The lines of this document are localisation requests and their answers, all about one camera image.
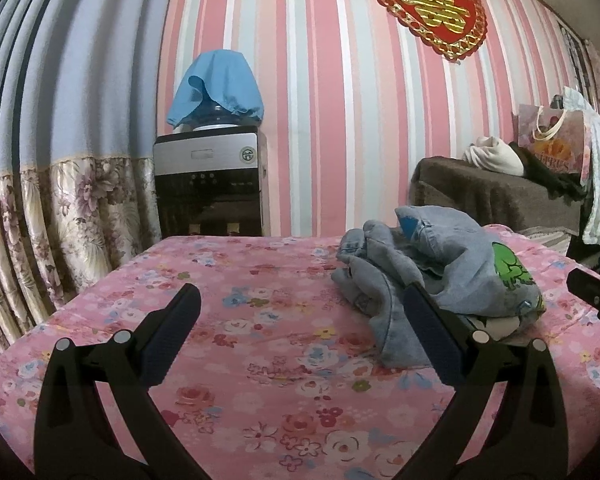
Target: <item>pink floral bedsheet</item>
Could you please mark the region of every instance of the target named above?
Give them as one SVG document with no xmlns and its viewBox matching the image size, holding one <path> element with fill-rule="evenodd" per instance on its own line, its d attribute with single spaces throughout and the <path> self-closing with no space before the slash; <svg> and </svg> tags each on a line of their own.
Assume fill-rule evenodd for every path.
<svg viewBox="0 0 600 480">
<path fill-rule="evenodd" d="M 564 393 L 573 466 L 600 431 L 600 322 L 565 286 L 575 263 L 490 226 L 520 257 L 548 310 L 534 327 L 550 345 Z M 112 272 L 0 357 L 0 431 L 32 467 L 32 435 L 55 341 L 107 340 L 198 286 L 202 315 L 151 395 L 214 480 L 391 478 L 438 420 L 453 390 L 430 368 L 374 358 L 364 316 L 330 279 L 338 238 L 168 238 Z M 486 437 L 492 396 L 465 458 Z M 123 449 L 141 458 L 110 390 Z M 225 456 L 231 453 L 231 460 Z"/>
</svg>

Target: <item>heart-shaped wall hanging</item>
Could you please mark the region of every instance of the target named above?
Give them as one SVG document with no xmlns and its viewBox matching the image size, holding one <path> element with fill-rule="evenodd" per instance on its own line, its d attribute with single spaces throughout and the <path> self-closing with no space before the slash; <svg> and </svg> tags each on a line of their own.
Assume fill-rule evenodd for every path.
<svg viewBox="0 0 600 480">
<path fill-rule="evenodd" d="M 474 53 L 487 35 L 480 0 L 378 0 L 401 24 L 449 61 Z"/>
</svg>

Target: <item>floral pattern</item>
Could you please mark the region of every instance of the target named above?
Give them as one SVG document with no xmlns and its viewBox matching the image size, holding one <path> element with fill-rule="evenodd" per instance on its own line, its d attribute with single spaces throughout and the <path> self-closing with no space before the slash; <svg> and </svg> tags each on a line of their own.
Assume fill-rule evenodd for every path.
<svg viewBox="0 0 600 480">
<path fill-rule="evenodd" d="M 153 164 L 75 158 L 0 176 L 0 354 L 160 239 Z"/>
<path fill-rule="evenodd" d="M 87 188 L 78 188 L 87 194 L 82 208 L 91 210 Z M 105 200 L 100 196 L 98 204 Z M 74 209 L 70 201 L 67 214 Z M 512 248 L 544 293 L 547 311 L 526 334 L 542 336 L 552 352 L 574 465 L 600 431 L 600 321 L 566 291 L 574 262 L 502 226 L 488 229 Z M 121 328 L 133 330 L 184 283 L 193 283 L 202 294 L 202 313 L 151 395 L 214 480 L 392 478 L 439 420 L 453 390 L 430 368 L 379 364 L 368 320 L 331 281 L 338 243 L 184 237 L 154 245 L 0 355 L 0 431 L 32 465 L 38 396 L 55 341 L 94 344 Z M 467 456 L 490 430 L 501 386 Z M 100 394 L 123 450 L 140 459 L 110 390 Z M 231 460 L 222 458 L 226 453 Z"/>
</svg>

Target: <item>floral curtain panel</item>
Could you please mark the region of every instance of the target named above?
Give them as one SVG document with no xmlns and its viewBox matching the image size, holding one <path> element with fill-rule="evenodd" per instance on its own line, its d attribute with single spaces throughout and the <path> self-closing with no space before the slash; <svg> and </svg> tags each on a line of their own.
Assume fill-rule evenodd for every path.
<svg viewBox="0 0 600 480">
<path fill-rule="evenodd" d="M 168 0 L 0 3 L 0 353 L 160 239 Z"/>
</svg>

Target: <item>water dispenser logo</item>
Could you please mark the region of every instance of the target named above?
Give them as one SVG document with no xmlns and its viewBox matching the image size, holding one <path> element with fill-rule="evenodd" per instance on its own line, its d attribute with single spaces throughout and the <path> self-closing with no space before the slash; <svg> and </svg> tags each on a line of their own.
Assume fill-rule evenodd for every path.
<svg viewBox="0 0 600 480">
<path fill-rule="evenodd" d="M 254 160 L 256 160 L 256 150 L 254 150 L 251 146 L 244 147 L 240 150 L 240 158 L 243 162 L 251 164 Z"/>
</svg>

